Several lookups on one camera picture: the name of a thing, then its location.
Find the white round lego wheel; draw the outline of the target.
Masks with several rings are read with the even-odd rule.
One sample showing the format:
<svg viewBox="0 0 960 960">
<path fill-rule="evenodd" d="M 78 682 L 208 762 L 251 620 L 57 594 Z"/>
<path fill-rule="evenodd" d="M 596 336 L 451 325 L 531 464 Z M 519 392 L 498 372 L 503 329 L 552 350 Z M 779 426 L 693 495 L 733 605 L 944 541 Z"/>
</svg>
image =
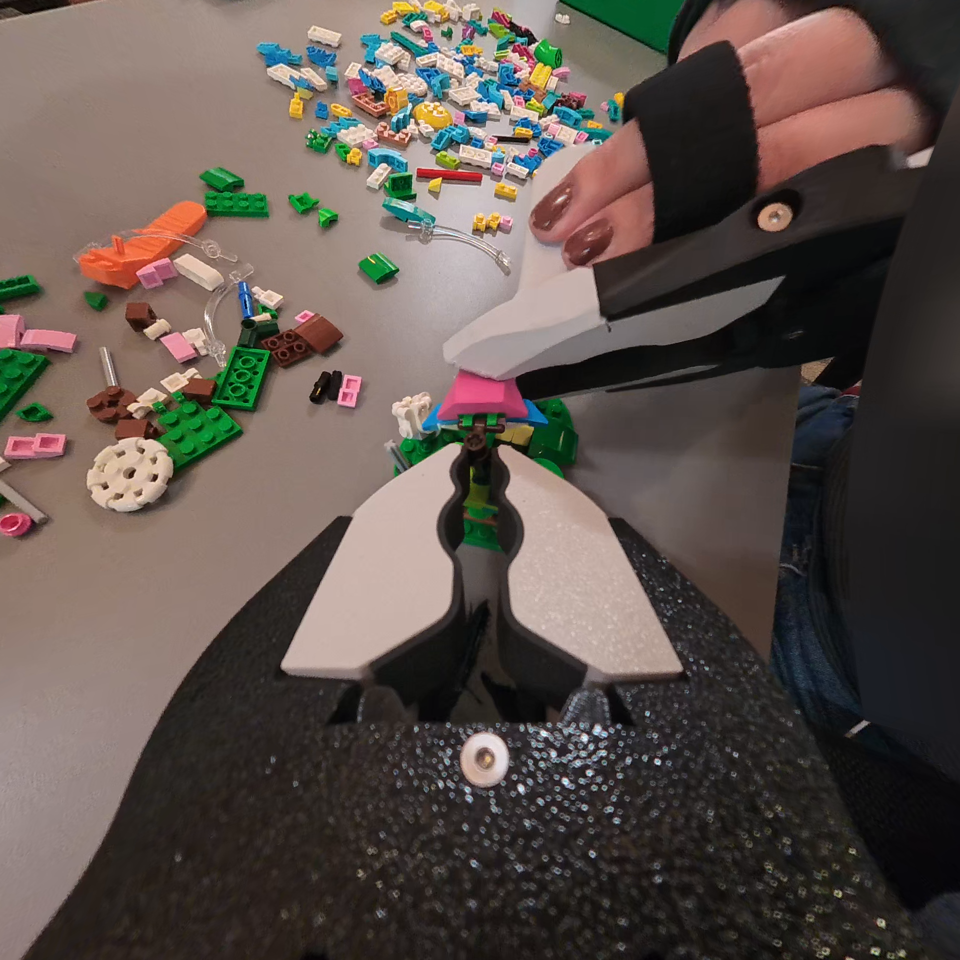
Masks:
<svg viewBox="0 0 960 960">
<path fill-rule="evenodd" d="M 174 461 L 163 444 L 123 438 L 97 454 L 86 486 L 103 509 L 131 513 L 160 499 L 173 474 Z"/>
</svg>

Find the pile of colourful lego bricks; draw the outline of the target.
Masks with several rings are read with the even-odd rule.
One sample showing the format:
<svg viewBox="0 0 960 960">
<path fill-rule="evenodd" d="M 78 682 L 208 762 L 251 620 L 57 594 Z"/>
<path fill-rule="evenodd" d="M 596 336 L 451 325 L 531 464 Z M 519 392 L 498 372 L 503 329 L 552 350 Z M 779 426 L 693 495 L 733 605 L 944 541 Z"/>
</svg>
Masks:
<svg viewBox="0 0 960 960">
<path fill-rule="evenodd" d="M 621 92 L 601 102 L 567 86 L 562 50 L 510 12 L 477 2 L 390 2 L 379 28 L 362 33 L 360 61 L 340 60 L 342 32 L 314 25 L 300 50 L 258 42 L 266 76 L 290 96 L 289 117 L 312 157 L 366 172 L 365 187 L 406 225 L 435 216 L 417 188 L 487 186 L 514 203 L 546 160 L 573 146 L 596 147 L 623 118 Z M 497 207 L 472 216 L 467 234 L 508 234 Z"/>
</svg>

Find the person's right hand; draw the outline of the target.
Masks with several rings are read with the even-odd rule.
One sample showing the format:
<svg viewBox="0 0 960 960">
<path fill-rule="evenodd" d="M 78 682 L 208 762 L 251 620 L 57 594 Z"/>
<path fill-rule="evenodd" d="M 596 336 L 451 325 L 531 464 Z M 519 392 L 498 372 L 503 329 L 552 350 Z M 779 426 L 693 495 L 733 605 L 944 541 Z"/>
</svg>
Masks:
<svg viewBox="0 0 960 960">
<path fill-rule="evenodd" d="M 530 215 L 568 268 L 715 224 L 822 162 L 933 146 L 943 110 L 866 4 L 701 3 L 624 124 Z"/>
</svg>

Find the pink lego roof piece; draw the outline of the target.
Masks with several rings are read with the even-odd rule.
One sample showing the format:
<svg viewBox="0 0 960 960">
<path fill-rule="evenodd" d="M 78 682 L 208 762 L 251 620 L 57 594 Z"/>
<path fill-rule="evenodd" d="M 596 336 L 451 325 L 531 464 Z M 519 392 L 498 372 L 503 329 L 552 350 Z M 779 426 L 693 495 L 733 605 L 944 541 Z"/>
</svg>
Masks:
<svg viewBox="0 0 960 960">
<path fill-rule="evenodd" d="M 474 414 L 503 415 L 511 422 L 529 416 L 515 378 L 497 380 L 460 370 L 438 408 L 437 420 L 449 422 Z"/>
</svg>

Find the green storage box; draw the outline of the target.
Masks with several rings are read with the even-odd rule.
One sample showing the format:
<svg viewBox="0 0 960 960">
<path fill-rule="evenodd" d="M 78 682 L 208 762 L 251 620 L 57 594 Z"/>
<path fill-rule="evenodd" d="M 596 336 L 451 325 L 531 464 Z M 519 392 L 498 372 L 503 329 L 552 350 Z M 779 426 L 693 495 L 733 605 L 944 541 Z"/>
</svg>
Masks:
<svg viewBox="0 0 960 960">
<path fill-rule="evenodd" d="M 666 54 L 683 1 L 562 1 L 654 51 Z"/>
</svg>

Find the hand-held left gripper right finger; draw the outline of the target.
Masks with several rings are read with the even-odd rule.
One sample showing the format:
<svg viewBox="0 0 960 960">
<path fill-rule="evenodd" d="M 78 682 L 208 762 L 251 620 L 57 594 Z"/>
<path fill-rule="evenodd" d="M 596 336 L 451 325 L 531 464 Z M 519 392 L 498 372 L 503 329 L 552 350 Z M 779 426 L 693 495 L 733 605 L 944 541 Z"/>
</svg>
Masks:
<svg viewBox="0 0 960 960">
<path fill-rule="evenodd" d="M 493 451 L 491 498 L 506 569 L 501 665 L 518 685 L 643 683 L 683 666 L 606 512 L 510 447 Z"/>
</svg>

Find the orange lego piece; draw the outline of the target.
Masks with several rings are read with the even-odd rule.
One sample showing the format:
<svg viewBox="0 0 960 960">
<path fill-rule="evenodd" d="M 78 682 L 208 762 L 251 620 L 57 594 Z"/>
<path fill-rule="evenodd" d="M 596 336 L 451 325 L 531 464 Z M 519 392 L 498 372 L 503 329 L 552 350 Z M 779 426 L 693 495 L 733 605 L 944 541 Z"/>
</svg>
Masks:
<svg viewBox="0 0 960 960">
<path fill-rule="evenodd" d="M 140 282 L 138 273 L 164 258 L 170 258 L 184 241 L 193 237 L 208 219 L 203 205 L 184 200 L 176 203 L 145 227 L 115 231 L 74 254 L 74 262 L 87 279 L 130 290 Z"/>
</svg>

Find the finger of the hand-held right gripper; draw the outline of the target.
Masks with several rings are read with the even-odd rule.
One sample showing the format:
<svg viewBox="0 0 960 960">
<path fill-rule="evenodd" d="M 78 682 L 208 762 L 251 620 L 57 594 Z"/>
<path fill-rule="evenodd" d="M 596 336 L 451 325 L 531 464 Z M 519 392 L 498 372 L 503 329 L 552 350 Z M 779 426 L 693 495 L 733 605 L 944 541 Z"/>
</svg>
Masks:
<svg viewBox="0 0 960 960">
<path fill-rule="evenodd" d="M 767 367 L 791 344 L 791 324 L 753 311 L 718 331 L 664 345 L 622 347 L 573 364 L 542 362 L 516 376 L 524 398 L 546 400 L 591 391 L 623 392 Z"/>
<path fill-rule="evenodd" d="M 442 346 L 457 371 L 506 380 L 543 362 L 573 364 L 621 348 L 663 346 L 721 330 L 776 300 L 783 270 L 708 276 L 714 242 L 700 235 L 643 248 L 639 257 L 568 269 L 556 244 L 527 222 L 511 298 L 475 318 Z"/>
</svg>

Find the cluster of green brown lego pieces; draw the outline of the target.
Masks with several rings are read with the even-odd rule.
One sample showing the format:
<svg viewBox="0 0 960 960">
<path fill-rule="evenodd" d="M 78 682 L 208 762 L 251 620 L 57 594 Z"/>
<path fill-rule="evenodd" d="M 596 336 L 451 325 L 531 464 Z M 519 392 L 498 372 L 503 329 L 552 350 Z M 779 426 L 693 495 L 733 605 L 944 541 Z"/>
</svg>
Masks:
<svg viewBox="0 0 960 960">
<path fill-rule="evenodd" d="M 229 169 L 212 167 L 199 178 L 206 191 L 202 202 L 196 203 L 205 208 L 205 222 L 210 218 L 269 217 L 266 195 L 244 192 L 244 179 Z M 251 286 L 251 265 L 224 251 L 216 241 L 198 239 L 197 234 L 182 236 L 182 246 L 169 258 L 140 270 L 139 284 L 129 290 L 92 280 L 100 287 L 152 291 L 183 278 L 210 294 L 201 326 L 185 330 L 175 330 L 149 301 L 128 300 L 124 313 L 128 326 L 160 344 L 179 367 L 160 380 L 159 390 L 133 393 L 120 385 L 113 355 L 102 346 L 99 354 L 105 386 L 86 401 L 93 419 L 114 428 L 114 442 L 106 448 L 126 438 L 158 441 L 174 461 L 174 474 L 242 434 L 229 411 L 256 411 L 271 365 L 289 369 L 314 355 L 330 353 L 343 339 L 338 327 L 311 311 L 296 314 L 294 326 L 281 329 L 282 295 Z M 228 346 L 218 337 L 214 319 L 224 299 L 233 296 L 241 318 L 236 342 Z M 42 403 L 19 408 L 18 404 L 49 366 L 48 354 L 73 354 L 77 343 L 75 333 L 28 327 L 21 315 L 2 309 L 2 423 L 11 413 L 24 424 L 52 421 L 53 413 Z M 217 366 L 212 377 L 187 366 L 203 358 Z"/>
</svg>

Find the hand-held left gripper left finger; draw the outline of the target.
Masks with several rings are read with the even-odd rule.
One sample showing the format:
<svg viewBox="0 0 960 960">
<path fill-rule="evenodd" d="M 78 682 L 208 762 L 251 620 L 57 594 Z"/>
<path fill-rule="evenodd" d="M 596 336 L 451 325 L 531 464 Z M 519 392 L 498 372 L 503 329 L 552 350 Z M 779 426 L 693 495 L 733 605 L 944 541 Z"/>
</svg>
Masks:
<svg viewBox="0 0 960 960">
<path fill-rule="evenodd" d="M 281 662 L 325 680 L 446 682 L 466 648 L 457 548 L 470 463 L 451 443 L 354 511 Z"/>
</svg>

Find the clear lego tube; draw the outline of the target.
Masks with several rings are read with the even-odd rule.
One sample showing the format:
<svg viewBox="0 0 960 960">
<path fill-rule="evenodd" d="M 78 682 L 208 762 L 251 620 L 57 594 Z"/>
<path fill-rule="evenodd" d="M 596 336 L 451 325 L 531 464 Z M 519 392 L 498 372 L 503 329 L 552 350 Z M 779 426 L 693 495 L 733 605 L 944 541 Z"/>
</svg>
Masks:
<svg viewBox="0 0 960 960">
<path fill-rule="evenodd" d="M 512 271 L 512 260 L 502 248 L 495 246 L 487 240 L 473 233 L 466 233 L 461 230 L 447 226 L 437 225 L 434 222 L 414 222 L 408 221 L 405 224 L 406 229 L 411 235 L 422 244 L 429 244 L 434 240 L 443 239 L 471 246 L 482 252 L 493 260 L 498 269 L 506 276 Z"/>
</svg>

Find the green lego model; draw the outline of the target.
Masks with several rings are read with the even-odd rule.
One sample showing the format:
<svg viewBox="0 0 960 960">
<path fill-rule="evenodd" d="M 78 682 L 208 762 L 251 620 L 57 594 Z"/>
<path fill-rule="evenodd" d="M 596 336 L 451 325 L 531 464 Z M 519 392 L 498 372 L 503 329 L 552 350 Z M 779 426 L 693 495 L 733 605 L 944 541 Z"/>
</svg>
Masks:
<svg viewBox="0 0 960 960">
<path fill-rule="evenodd" d="M 575 464 L 579 436 L 570 411 L 560 399 L 524 401 L 526 414 L 510 418 L 504 412 L 440 415 L 429 393 L 395 402 L 391 412 L 401 440 L 389 440 L 385 450 L 394 475 L 399 475 L 450 446 L 461 446 L 471 435 L 485 434 L 486 453 L 474 454 L 469 492 L 462 509 L 463 541 L 492 551 L 498 544 L 498 508 L 491 498 L 491 455 L 496 447 L 513 449 L 558 476 Z"/>
</svg>

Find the person's blue jeans leg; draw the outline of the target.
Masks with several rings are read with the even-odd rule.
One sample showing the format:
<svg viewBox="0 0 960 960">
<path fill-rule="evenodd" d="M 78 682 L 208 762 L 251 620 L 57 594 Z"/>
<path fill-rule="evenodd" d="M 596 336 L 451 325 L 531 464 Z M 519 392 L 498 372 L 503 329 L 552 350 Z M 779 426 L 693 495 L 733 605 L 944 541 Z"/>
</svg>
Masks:
<svg viewBox="0 0 960 960">
<path fill-rule="evenodd" d="M 836 445 L 857 401 L 825 386 L 801 386 L 779 550 L 771 670 L 808 726 L 844 735 L 861 719 L 845 627 L 829 591 L 820 505 Z"/>
</svg>

